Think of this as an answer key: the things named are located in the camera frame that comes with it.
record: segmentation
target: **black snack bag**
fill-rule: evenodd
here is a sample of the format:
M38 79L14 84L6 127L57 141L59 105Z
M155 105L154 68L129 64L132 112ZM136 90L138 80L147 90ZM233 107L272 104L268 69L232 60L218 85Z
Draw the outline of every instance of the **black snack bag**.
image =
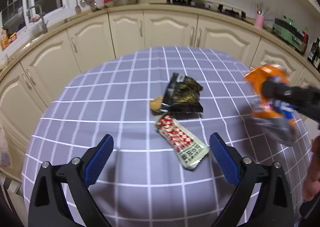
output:
M173 73L161 106L162 112L203 112L199 103L203 87L191 77Z

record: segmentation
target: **green appliance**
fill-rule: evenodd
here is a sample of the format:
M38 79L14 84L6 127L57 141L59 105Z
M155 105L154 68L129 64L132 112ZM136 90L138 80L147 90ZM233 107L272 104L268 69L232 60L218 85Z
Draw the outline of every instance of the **green appliance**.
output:
M271 32L279 38L293 46L298 52L303 53L307 45L304 41L304 35L292 19L284 16L282 19L275 18Z

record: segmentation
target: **human hand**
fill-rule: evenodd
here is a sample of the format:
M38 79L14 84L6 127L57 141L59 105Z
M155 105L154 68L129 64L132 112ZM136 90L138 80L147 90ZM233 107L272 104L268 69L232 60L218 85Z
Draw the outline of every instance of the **human hand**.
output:
M307 178L303 184L302 196L305 200L311 201L317 193L320 192L320 136L318 136L313 144L311 151L314 153L312 156L311 164L308 169Z

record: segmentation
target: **kitchen counter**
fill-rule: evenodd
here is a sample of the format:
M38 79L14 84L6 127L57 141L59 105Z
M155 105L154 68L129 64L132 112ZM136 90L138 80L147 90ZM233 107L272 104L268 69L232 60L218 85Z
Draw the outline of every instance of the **kitchen counter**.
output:
M267 30L258 29L251 23L244 22L242 20L235 19L233 17L229 17L220 13L212 12L209 10L204 9L197 9L193 7L187 7L187 6L177 6L177 5L167 5L167 4L151 4L151 3L161 3L162 1L149 1L149 2L141 2L140 4L136 5L128 5L128 6L121 6L121 7L111 7L108 9L102 9L96 12L84 12L80 15L74 15L70 17L69 21L60 21L51 27L48 28L49 32L40 35L33 39L32 41L26 42L25 46L21 47L17 51L15 51L13 54L10 54L9 60L10 63L0 72L0 81L4 78L4 76L10 71L12 67L14 67L15 64L17 64L24 56L26 56L31 50L36 48L38 45L49 39L50 37L58 34L59 32L72 27L78 23L81 23L85 20L104 15L107 13L112 12L120 12L120 11L133 11L133 10L161 10L161 11L175 11L175 12L184 12L184 13L190 13L195 15L200 15L204 17L209 17L215 20L220 20L232 25L236 25L240 28L246 29L248 31L251 31L253 33L256 33L257 35L271 41L273 44L276 44L278 47L282 48L283 50L290 53L294 58L299 60L304 66L306 66L320 81L320 74L319 72L299 53L297 53L293 48L288 46L286 43L284 43L281 39L277 38Z

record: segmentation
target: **plastic bag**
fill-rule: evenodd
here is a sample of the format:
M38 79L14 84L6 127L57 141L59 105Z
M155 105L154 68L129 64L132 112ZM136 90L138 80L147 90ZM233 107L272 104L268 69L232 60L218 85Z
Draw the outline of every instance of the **plastic bag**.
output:
M12 168L12 158L9 152L8 142L4 137L2 125L0 125L0 167Z

